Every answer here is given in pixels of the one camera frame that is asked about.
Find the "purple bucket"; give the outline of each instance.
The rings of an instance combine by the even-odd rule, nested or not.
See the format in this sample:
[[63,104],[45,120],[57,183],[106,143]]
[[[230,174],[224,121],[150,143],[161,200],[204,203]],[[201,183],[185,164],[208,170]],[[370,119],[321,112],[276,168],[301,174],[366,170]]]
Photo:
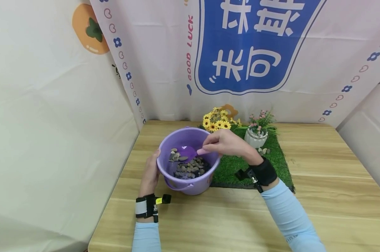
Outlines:
[[160,172],[163,174],[165,182],[169,188],[175,191],[182,191],[188,195],[201,194],[209,188],[211,184],[214,170],[219,165],[221,158],[217,152],[211,152],[201,155],[209,164],[211,169],[204,175],[190,180],[181,180],[175,178],[173,173],[176,171],[176,162],[169,162],[169,156],[172,148],[180,146],[191,146],[195,150],[202,147],[202,143],[210,133],[200,129],[185,127],[170,133],[159,146],[160,155],[156,160],[156,164]]

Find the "light blue sleeve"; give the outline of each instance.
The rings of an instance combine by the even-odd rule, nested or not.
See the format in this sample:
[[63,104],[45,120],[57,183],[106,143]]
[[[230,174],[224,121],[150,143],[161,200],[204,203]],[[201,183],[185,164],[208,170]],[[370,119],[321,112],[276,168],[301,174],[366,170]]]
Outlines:
[[161,252],[158,223],[135,223],[131,252]]
[[326,252],[305,210],[285,183],[280,180],[261,196],[293,252]]

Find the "pink scoop handle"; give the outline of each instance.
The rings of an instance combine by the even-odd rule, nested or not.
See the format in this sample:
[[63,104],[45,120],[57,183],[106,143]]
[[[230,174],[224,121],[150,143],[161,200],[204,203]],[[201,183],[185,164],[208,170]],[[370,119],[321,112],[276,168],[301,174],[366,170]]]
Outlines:
[[209,151],[207,150],[204,150],[203,148],[199,149],[197,151],[197,155],[203,155],[203,154],[207,154],[207,153],[210,153]]

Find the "hand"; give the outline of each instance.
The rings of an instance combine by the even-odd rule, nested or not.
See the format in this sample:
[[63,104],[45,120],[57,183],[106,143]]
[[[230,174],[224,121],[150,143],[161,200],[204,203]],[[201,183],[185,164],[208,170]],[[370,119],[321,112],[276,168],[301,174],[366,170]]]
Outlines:
[[259,165],[264,160],[256,149],[228,129],[220,129],[205,139],[203,149],[230,156],[242,156],[250,165]]
[[141,184],[139,186],[138,197],[144,197],[149,194],[155,193],[156,185],[159,179],[159,170],[156,166],[156,159],[160,154],[160,150],[157,149],[152,156],[148,157],[145,164],[144,173],[142,175]]

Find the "banner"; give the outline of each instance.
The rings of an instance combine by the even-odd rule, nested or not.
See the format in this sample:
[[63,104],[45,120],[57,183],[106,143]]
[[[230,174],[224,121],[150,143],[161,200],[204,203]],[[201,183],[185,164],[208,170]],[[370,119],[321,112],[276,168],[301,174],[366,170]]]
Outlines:
[[139,127],[220,106],[336,127],[380,81],[380,1],[91,3]]

